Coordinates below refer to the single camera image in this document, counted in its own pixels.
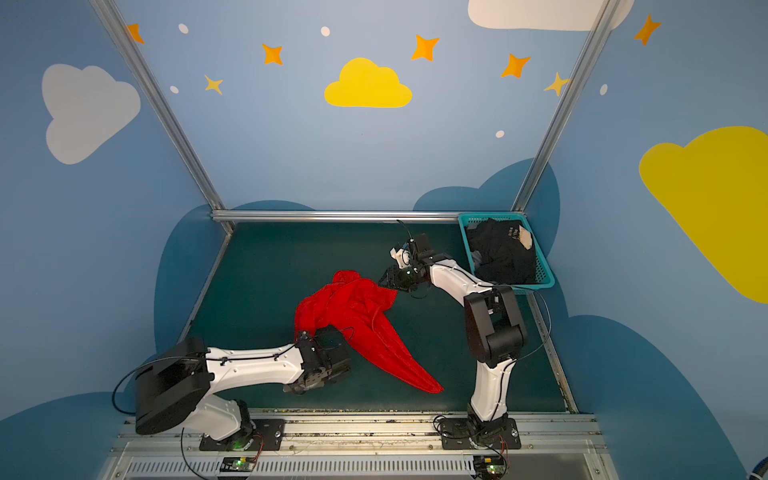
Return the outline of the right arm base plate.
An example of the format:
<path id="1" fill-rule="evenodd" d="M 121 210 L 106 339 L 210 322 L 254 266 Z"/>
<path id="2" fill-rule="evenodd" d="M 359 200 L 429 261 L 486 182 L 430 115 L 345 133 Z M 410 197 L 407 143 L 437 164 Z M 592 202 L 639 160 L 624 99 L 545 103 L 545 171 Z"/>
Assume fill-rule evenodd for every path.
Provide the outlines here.
<path id="1" fill-rule="evenodd" d="M 503 416 L 490 422 L 468 417 L 438 416 L 433 427 L 444 450 L 519 450 L 522 448 L 516 422 Z"/>

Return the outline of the red t-shirt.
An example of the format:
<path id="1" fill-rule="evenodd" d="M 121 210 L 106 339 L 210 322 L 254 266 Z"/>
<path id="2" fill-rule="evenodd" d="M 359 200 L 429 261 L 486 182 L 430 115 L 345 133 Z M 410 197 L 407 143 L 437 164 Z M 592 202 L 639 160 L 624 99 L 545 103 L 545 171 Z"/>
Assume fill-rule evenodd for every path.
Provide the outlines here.
<path id="1" fill-rule="evenodd" d="M 355 271 L 338 271 L 329 284 L 298 305 L 294 333 L 314 335 L 333 326 L 380 370 L 418 390 L 439 394 L 444 391 L 442 385 L 413 358 L 386 316 L 396 297 L 395 290 Z"/>

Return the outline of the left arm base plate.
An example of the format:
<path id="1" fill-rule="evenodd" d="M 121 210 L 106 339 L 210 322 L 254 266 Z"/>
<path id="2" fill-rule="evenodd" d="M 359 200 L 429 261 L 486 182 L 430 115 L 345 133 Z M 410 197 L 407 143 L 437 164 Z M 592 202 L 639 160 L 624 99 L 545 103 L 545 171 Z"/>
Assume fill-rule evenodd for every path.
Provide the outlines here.
<path id="1" fill-rule="evenodd" d="M 278 451 L 281 448 L 286 422 L 284 419 L 252 419 L 244 427 L 224 440 L 213 440 L 205 435 L 199 444 L 200 451 L 258 452 Z"/>

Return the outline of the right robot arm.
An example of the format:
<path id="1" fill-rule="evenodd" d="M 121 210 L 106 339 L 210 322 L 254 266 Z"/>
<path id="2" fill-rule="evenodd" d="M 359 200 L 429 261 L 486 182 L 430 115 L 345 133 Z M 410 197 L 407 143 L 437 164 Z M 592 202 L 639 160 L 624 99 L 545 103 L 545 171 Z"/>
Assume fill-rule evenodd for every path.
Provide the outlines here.
<path id="1" fill-rule="evenodd" d="M 395 264 L 381 277 L 382 286 L 410 292 L 428 283 L 464 308 L 467 343 L 477 361 L 465 436 L 477 443 L 499 436 L 511 427 L 509 383 L 527 339 L 514 290 L 478 279 L 445 255 L 420 258 L 393 248 L 390 256 Z"/>

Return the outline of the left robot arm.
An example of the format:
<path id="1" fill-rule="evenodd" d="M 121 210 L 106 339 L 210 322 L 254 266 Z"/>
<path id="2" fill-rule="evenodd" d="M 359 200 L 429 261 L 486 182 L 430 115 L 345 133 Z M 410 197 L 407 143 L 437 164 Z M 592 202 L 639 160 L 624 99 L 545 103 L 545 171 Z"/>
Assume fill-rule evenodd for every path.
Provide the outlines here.
<path id="1" fill-rule="evenodd" d="M 303 394 L 350 369 L 345 346 L 325 347 L 307 332 L 262 350 L 220 349 L 188 338 L 137 369 L 135 432 L 150 436 L 179 427 L 202 435 L 202 451 L 276 451 L 285 422 L 254 419 L 245 401 L 219 394 L 261 384 Z"/>

